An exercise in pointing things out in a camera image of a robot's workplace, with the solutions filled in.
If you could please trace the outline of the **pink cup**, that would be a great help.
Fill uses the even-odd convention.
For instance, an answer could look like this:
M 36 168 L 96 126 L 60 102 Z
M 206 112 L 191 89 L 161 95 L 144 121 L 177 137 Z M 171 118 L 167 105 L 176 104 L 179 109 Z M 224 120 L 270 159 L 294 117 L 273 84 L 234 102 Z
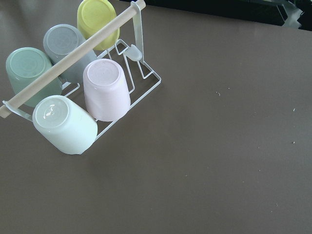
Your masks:
M 83 72 L 87 111 L 100 121 L 117 121 L 130 110 L 130 94 L 122 67 L 111 59 L 97 59 Z

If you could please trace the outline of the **white cup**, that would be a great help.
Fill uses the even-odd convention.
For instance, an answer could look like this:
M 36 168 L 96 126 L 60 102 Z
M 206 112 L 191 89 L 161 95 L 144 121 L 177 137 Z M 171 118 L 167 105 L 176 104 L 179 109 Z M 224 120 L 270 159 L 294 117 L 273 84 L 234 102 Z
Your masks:
M 80 155 L 96 140 L 98 125 L 84 109 L 65 96 L 41 100 L 32 114 L 34 127 L 61 152 Z

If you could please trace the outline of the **yellow cup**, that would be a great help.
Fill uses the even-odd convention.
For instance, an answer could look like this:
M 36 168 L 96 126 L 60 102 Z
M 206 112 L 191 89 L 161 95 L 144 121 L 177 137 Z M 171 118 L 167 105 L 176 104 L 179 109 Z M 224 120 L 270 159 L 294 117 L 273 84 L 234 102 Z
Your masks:
M 84 0 L 78 7 L 77 28 L 85 39 L 90 38 L 117 16 L 107 0 Z

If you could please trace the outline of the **grey cup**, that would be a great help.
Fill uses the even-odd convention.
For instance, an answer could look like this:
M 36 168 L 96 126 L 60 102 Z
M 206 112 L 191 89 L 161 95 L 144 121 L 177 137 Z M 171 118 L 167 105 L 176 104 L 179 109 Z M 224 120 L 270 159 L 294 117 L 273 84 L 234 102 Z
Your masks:
M 68 24 L 59 24 L 50 28 L 43 38 L 43 47 L 55 65 L 65 56 L 86 41 L 82 33 Z M 96 60 L 97 56 L 93 50 L 80 58 L 72 66 L 66 69 L 60 77 L 70 83 L 83 83 L 83 72 L 85 67 Z

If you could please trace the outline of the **green cup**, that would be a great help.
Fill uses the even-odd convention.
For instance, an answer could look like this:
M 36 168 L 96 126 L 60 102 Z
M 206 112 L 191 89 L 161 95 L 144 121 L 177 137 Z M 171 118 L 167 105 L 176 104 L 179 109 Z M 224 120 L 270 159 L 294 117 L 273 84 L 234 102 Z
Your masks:
M 6 60 L 6 71 L 15 94 L 19 93 L 51 67 L 52 63 L 49 57 L 41 50 L 32 47 L 15 50 Z M 26 101 L 25 105 L 35 107 L 42 99 L 52 95 L 60 95 L 61 93 L 62 83 L 59 78 L 56 78 Z

